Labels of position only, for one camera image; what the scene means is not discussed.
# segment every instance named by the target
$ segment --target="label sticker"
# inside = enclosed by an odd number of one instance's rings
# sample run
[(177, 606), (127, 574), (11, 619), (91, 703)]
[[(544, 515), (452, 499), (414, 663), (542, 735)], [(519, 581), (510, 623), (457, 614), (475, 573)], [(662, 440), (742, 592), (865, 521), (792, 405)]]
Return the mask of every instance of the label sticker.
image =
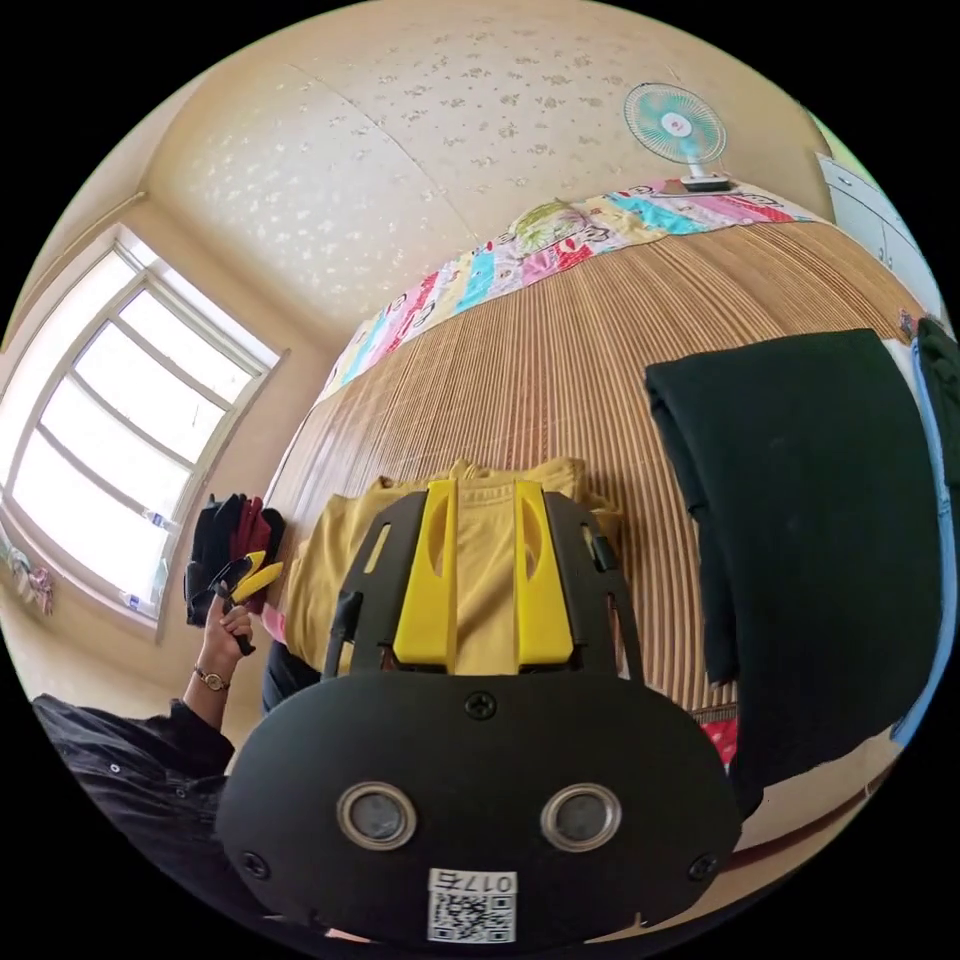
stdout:
[(517, 875), (430, 871), (427, 939), (437, 943), (514, 943)]

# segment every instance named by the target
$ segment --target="fan base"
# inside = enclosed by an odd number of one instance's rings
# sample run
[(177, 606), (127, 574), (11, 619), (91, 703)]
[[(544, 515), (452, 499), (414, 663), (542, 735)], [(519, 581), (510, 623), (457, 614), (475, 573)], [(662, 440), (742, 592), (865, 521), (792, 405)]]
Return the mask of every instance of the fan base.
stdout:
[(681, 177), (680, 182), (691, 193), (706, 193), (710, 191), (723, 192), (731, 188), (728, 177), (718, 173), (704, 174), (702, 177)]

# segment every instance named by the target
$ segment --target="bamboo mat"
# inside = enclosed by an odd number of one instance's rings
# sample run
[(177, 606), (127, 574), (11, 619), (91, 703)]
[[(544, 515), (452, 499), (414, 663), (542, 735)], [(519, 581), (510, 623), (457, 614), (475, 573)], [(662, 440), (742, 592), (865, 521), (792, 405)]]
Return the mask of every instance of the bamboo mat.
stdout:
[(902, 339), (901, 308), (920, 310), (828, 224), (732, 227), (594, 257), (448, 320), (318, 404), (269, 498), (290, 524), (284, 552), (331, 494), (356, 496), (380, 475), (413, 480), (460, 457), (501, 469), (583, 458), (624, 513), (647, 683), (688, 710), (735, 703), (734, 688), (707, 684), (696, 535), (644, 369), (799, 333)]

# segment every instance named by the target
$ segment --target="yellow cloth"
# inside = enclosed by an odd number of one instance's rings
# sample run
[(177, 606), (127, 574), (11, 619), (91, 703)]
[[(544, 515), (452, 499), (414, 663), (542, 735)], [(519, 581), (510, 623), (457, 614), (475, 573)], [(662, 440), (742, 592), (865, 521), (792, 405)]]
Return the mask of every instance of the yellow cloth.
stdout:
[[(582, 460), (556, 459), (522, 473), (486, 470), (460, 460), (430, 479), (458, 481), (457, 663), (467, 675), (517, 672), (513, 626), (513, 485), (540, 483), (591, 510), (603, 533), (617, 543), (620, 515), (587, 488)], [(394, 483), (381, 477), (356, 499), (334, 496), (290, 564), (286, 642), (291, 653), (322, 670), (337, 594), (374, 517), (429, 480)], [(376, 602), (371, 598), (365, 602)], [(349, 666), (347, 645), (341, 671)]]

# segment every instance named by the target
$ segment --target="white cabinet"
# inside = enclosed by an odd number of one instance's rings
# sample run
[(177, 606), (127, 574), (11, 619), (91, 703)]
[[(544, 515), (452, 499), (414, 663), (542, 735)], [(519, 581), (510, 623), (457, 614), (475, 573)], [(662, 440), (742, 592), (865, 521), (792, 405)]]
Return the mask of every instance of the white cabinet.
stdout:
[(833, 202), (833, 214), (837, 226), (849, 233), (865, 250), (872, 253), (884, 266), (887, 265), (884, 247), (883, 221), (859, 200), (830, 188), (830, 200)]
[(923, 254), (889, 223), (883, 224), (883, 249), (887, 267), (916, 297), (928, 313), (943, 316), (943, 301), (937, 281)]
[(837, 226), (876, 257), (928, 313), (944, 318), (933, 273), (887, 197), (829, 157), (819, 157)]

